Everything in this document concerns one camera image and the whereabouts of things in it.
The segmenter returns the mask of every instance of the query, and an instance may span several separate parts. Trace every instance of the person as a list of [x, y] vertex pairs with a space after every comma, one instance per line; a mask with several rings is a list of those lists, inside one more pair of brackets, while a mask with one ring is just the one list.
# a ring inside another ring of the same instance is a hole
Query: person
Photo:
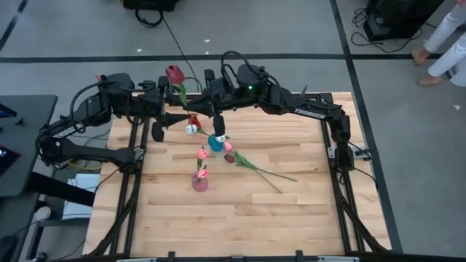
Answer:
[[[458, 4], [445, 16], [442, 23], [435, 29], [432, 36], [424, 44], [423, 48], [413, 49], [414, 64], [420, 66], [428, 59], [431, 53], [457, 29], [466, 22], [466, 0], [457, 0]], [[429, 67], [428, 75], [422, 77], [417, 83], [421, 87], [437, 85], [443, 80], [442, 75], [453, 68], [466, 57], [466, 33], [464, 33], [453, 46]], [[451, 79], [456, 85], [466, 87], [466, 68], [458, 71]]]

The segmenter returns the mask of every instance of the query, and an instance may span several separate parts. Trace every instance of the table leg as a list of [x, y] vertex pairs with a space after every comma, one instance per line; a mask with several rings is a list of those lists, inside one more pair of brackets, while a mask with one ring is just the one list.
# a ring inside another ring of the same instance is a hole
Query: table leg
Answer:
[[95, 194], [88, 190], [70, 186], [67, 183], [49, 178], [36, 172], [31, 173], [31, 177], [28, 182], [28, 190], [45, 194], [50, 197], [54, 196], [73, 203], [87, 205], [89, 207], [92, 207], [95, 197]]

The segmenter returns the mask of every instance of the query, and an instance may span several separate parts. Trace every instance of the desk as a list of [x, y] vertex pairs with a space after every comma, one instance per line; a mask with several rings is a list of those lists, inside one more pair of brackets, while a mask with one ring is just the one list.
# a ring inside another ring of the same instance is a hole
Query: desk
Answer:
[[[351, 118], [351, 141], [362, 145], [351, 93], [334, 93], [333, 99]], [[344, 254], [320, 122], [293, 114], [270, 116], [253, 108], [224, 112], [224, 118], [230, 141], [243, 156], [298, 182], [266, 175], [283, 192], [276, 194], [253, 171], [227, 163], [223, 152], [212, 152], [205, 160], [211, 172], [209, 189], [197, 193], [191, 187], [191, 173], [196, 152], [207, 146], [207, 138], [186, 135], [186, 122], [173, 125], [165, 132], [164, 143], [151, 138], [147, 143], [131, 257], [167, 257], [169, 251], [177, 257], [294, 255], [296, 250], [305, 255]], [[211, 120], [201, 116], [200, 121], [213, 131]], [[127, 146], [130, 129], [126, 119], [115, 119], [108, 147]], [[357, 159], [355, 166], [371, 173], [369, 162]], [[100, 179], [114, 170], [105, 164]], [[390, 248], [374, 182], [357, 171], [350, 176], [360, 219]], [[96, 247], [114, 222], [121, 181], [122, 174], [117, 174], [99, 188], [84, 253]], [[355, 249], [349, 219], [347, 224]], [[120, 234], [119, 252], [124, 239]]]
[[[55, 95], [0, 96], [0, 103], [17, 112], [16, 118], [0, 119], [0, 127], [4, 128], [4, 131], [0, 132], [0, 144], [21, 154], [21, 157], [0, 176], [0, 197], [7, 197], [0, 198], [0, 237], [14, 234], [27, 226], [36, 211], [39, 193], [21, 193], [36, 163], [34, 141], [39, 129], [50, 121], [56, 102]], [[24, 117], [25, 124], [15, 126], [14, 123], [20, 117]], [[19, 258], [27, 233], [27, 230], [22, 230], [16, 234], [18, 245], [12, 261]]]

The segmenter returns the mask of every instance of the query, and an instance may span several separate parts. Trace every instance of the white pants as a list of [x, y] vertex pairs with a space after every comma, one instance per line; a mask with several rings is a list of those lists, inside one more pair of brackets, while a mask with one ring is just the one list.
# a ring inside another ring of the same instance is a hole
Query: white pants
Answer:
[[[458, 26], [466, 22], [466, 6], [456, 5], [453, 10], [445, 16], [424, 47], [429, 52], [434, 52], [445, 40], [457, 29]], [[456, 43], [429, 68], [429, 75], [441, 76], [459, 61], [466, 57], [466, 33], [464, 33]], [[466, 68], [458, 70], [451, 81], [459, 86], [466, 87]]]

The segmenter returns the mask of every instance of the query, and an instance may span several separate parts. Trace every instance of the bare foot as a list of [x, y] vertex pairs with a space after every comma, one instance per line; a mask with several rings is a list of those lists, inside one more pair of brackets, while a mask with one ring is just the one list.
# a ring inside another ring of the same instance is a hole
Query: bare foot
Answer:
[[422, 77], [417, 84], [421, 87], [434, 86], [443, 80], [442, 76], [425, 76]]
[[414, 65], [422, 65], [429, 58], [430, 52], [424, 48], [414, 48], [411, 51], [411, 56], [413, 57]]

